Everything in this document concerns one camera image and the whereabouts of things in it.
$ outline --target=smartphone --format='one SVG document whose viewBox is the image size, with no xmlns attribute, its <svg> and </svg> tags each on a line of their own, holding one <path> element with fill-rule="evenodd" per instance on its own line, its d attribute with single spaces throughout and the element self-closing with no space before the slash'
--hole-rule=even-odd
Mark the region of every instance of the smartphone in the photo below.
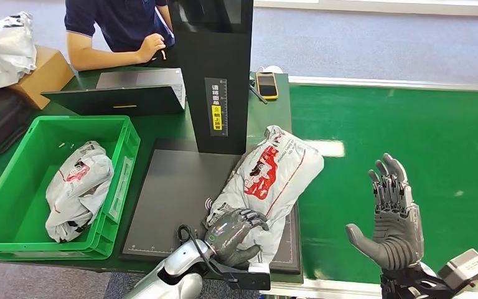
<svg viewBox="0 0 478 299">
<path fill-rule="evenodd" d="M 278 86 L 274 73 L 257 72 L 256 73 L 257 91 L 265 100 L 275 100 L 278 98 Z"/>
</svg>

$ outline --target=white plastic bag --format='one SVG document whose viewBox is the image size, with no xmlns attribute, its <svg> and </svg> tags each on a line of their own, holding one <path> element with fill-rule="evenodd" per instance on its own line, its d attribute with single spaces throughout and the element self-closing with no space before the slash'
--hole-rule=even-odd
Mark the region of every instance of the white plastic bag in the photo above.
<svg viewBox="0 0 478 299">
<path fill-rule="evenodd" d="M 78 237 L 96 218 L 112 178 L 112 162 L 96 141 L 76 149 L 47 188 L 49 236 L 57 242 Z"/>
<path fill-rule="evenodd" d="M 213 225 L 224 213 L 238 208 L 252 209 L 267 217 L 269 231 L 260 227 L 251 230 L 238 247 L 247 249 L 255 244 L 261 247 L 251 264 L 272 261 L 279 248 L 285 217 L 324 167 L 318 150 L 280 127 L 267 127 L 265 137 L 242 157 L 207 218 L 207 224 Z"/>
<path fill-rule="evenodd" d="M 35 70 L 32 16 L 26 12 L 0 20 L 0 88 Z"/>
</svg>

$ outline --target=man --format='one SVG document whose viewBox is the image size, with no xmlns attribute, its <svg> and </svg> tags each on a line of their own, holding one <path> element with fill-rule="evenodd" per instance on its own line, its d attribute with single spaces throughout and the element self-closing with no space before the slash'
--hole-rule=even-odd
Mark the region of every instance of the man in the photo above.
<svg viewBox="0 0 478 299">
<path fill-rule="evenodd" d="M 68 56 L 76 70 L 178 67 L 167 0 L 65 0 L 65 5 Z M 112 52 L 93 49 L 94 23 Z"/>
</svg>

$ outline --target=green tray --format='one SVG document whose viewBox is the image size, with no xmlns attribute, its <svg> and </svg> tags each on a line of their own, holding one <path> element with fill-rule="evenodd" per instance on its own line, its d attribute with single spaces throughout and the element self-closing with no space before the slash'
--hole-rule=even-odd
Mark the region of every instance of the green tray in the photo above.
<svg viewBox="0 0 478 299">
<path fill-rule="evenodd" d="M 45 191 L 63 162 L 89 140 L 97 141 L 111 158 L 113 180 L 90 227 L 59 244 L 45 229 L 50 213 Z M 0 177 L 0 260 L 108 258 L 139 145 L 128 116 L 37 117 Z"/>
</svg>

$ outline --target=man's arm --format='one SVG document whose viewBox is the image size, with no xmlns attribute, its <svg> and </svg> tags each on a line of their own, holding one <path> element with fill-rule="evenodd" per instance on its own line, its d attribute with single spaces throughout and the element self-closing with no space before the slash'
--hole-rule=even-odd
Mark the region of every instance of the man's arm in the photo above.
<svg viewBox="0 0 478 299">
<path fill-rule="evenodd" d="M 171 16 L 169 15 L 169 7 L 167 5 L 157 5 L 158 12 L 166 22 L 166 25 L 169 27 L 169 30 L 173 32 L 173 25 L 171 24 Z"/>
<path fill-rule="evenodd" d="M 67 50 L 70 64 L 78 71 L 145 62 L 139 58 L 137 52 L 112 53 L 92 49 L 92 38 L 73 32 L 67 32 Z"/>
<path fill-rule="evenodd" d="M 70 64 L 77 71 L 142 64 L 150 61 L 156 51 L 165 47 L 163 38 L 159 34 L 152 34 L 146 37 L 138 51 L 105 52 L 92 48 L 91 37 L 67 32 L 67 50 Z"/>
</svg>

